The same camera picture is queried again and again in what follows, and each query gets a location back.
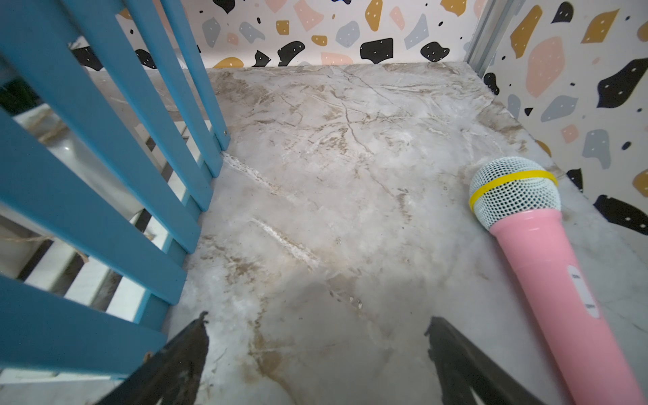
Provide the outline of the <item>blue white wooden rack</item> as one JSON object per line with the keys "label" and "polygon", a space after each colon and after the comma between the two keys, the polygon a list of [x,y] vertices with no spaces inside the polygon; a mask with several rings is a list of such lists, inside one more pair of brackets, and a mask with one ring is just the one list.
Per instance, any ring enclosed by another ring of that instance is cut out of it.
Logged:
{"label": "blue white wooden rack", "polygon": [[47,244],[1,278],[1,382],[122,379],[159,352],[231,137],[179,1],[4,1],[1,213]]}

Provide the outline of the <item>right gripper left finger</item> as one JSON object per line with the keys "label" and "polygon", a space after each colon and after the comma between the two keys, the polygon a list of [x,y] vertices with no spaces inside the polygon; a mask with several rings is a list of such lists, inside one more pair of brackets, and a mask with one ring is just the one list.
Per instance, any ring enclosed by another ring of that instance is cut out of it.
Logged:
{"label": "right gripper left finger", "polygon": [[206,315],[202,312],[99,403],[194,404],[209,352]]}

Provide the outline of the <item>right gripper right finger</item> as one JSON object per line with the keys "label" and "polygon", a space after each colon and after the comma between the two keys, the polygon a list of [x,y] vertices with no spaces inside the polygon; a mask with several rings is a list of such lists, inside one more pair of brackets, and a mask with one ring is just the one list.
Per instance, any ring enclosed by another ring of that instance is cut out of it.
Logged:
{"label": "right gripper right finger", "polygon": [[425,332],[444,404],[540,404],[541,401],[442,317]]}

